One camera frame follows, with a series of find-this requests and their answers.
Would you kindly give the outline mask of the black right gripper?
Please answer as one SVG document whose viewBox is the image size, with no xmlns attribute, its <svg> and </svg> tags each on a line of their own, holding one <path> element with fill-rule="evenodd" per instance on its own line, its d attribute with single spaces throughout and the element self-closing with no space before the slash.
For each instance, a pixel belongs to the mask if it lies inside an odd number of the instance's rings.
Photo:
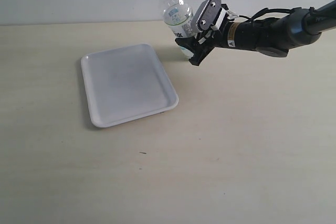
<svg viewBox="0 0 336 224">
<path fill-rule="evenodd" d="M 219 30 L 209 29 L 201 33 L 196 33 L 195 37 L 175 39 L 182 53 L 186 56 L 192 56 L 189 62 L 194 66 L 201 64 L 206 56 L 215 48 L 216 40 L 223 36 L 224 28 L 229 23 L 229 8 L 225 3 L 222 3 L 222 6 L 226 9 L 226 16 Z"/>
</svg>

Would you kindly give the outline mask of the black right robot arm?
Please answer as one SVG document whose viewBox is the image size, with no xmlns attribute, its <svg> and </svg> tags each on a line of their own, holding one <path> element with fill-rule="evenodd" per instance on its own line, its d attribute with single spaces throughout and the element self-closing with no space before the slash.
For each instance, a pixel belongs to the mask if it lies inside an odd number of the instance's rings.
<svg viewBox="0 0 336 224">
<path fill-rule="evenodd" d="M 222 0 L 205 0 L 194 15 L 194 35 L 175 42 L 192 53 L 199 66 L 214 48 L 256 51 L 285 58 L 289 50 L 316 42 L 322 32 L 335 29 L 335 1 L 320 8 L 264 8 L 244 22 Z"/>
</svg>

